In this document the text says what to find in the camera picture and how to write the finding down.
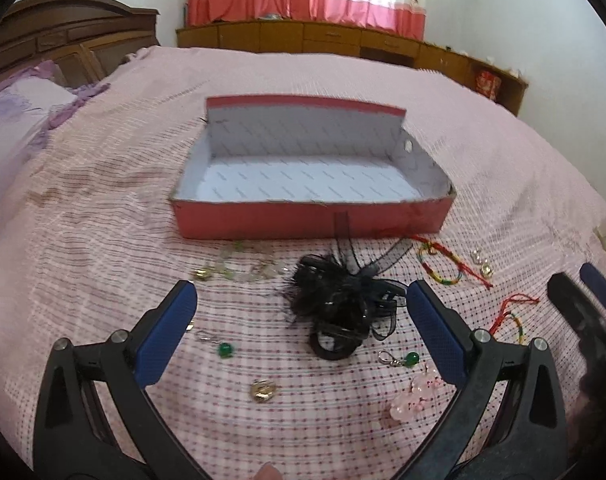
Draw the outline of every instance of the black hair clip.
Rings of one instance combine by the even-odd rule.
[[[347,215],[335,218],[339,259],[333,254],[303,256],[286,291],[292,312],[311,319],[309,343],[321,359],[336,361],[350,356],[371,333],[383,341],[397,327],[397,308],[405,306],[407,285],[375,276],[406,254],[412,241],[402,238],[380,258],[360,267],[349,238]],[[372,324],[389,319],[386,334]],[[320,337],[330,338],[331,348]]]

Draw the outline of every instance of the pink checkered bedspread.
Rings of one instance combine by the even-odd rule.
[[[546,282],[559,271],[578,280],[585,261],[606,276],[606,256],[592,234],[606,203],[526,124],[438,73],[328,55],[152,47],[108,80],[107,92],[52,132],[47,150],[8,197],[12,220],[0,243],[0,429],[25,460],[31,461],[38,387],[52,342],[60,336],[98,342],[132,327],[176,280],[219,254],[219,242],[179,236],[168,195],[203,130],[205,98],[221,94],[327,95],[406,108],[405,128],[458,190],[437,239],[468,260],[482,247],[496,268],[495,287],[488,291],[468,278],[449,287],[431,282],[416,251],[385,276],[427,279],[473,328],[489,328],[501,301],[515,292],[542,298],[512,310],[526,341],[542,336],[550,343],[566,411],[573,413],[585,364],[546,299]],[[391,243],[355,241],[366,261]],[[331,244],[269,246],[291,267]],[[433,265],[451,272],[439,257]],[[187,333],[161,382],[148,388],[151,398],[215,479],[246,478],[264,462],[288,479],[389,478],[429,433],[453,389],[440,389],[417,422],[391,424],[388,403],[416,372],[378,364],[377,352],[429,358],[407,313],[400,312],[386,341],[371,338],[349,359],[324,362],[308,348],[309,327],[291,323],[282,286],[283,278],[198,283],[196,326],[238,353],[223,361]],[[497,338],[515,342],[514,326],[504,323]],[[264,378],[276,380],[279,392],[269,404],[256,404],[249,386]],[[490,428],[498,393],[469,454]],[[107,410],[114,419],[114,407]],[[122,438],[123,430],[117,434]],[[131,443],[124,447],[135,454]]]

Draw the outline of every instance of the bed headboard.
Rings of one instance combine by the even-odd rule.
[[[64,86],[97,82],[126,54],[158,44],[157,14],[115,0],[21,0],[0,22],[0,80],[51,59]]]

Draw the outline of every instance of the green bead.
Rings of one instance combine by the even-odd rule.
[[[221,343],[219,345],[219,357],[221,359],[227,359],[228,357],[232,357],[234,354],[234,347],[230,345],[230,343]]]
[[[417,354],[416,352],[410,352],[408,355],[405,356],[403,366],[407,368],[413,367],[414,365],[417,365],[420,360],[421,358],[419,357],[419,354]]]

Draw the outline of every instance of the red string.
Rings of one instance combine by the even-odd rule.
[[[452,251],[450,251],[447,247],[441,245],[439,242],[433,242],[432,240],[428,240],[427,238],[423,238],[422,236],[417,236],[417,235],[413,235],[410,238],[412,238],[413,240],[416,240],[417,242],[421,242],[421,243],[424,243],[424,244],[431,245],[436,250],[442,252],[446,256],[447,255],[452,255]],[[476,272],[474,272],[474,270],[470,269],[466,264],[464,264],[463,262],[461,262],[458,258],[457,258],[456,264],[457,264],[457,267],[459,267],[459,269],[464,270],[464,272],[467,272],[471,276],[474,276],[477,280],[483,282],[483,284],[487,288],[492,288],[494,286],[494,285],[492,285],[492,283],[488,282],[488,280],[486,280],[485,278],[483,278],[483,276],[479,276]]]
[[[510,304],[510,303],[539,303],[539,301],[541,301],[541,300],[539,300],[539,298],[533,298],[531,296],[528,296],[527,294],[522,294],[520,292],[513,294],[509,298],[505,298],[503,300],[503,303],[501,303],[501,310],[499,311],[499,316],[496,318],[496,320],[494,321],[494,324],[492,325],[492,327],[490,328],[490,330],[488,332],[490,332],[492,335],[494,335],[494,333],[501,326],[501,323],[504,322],[504,320],[506,320],[506,317],[507,317],[506,308],[507,308],[508,304]]]

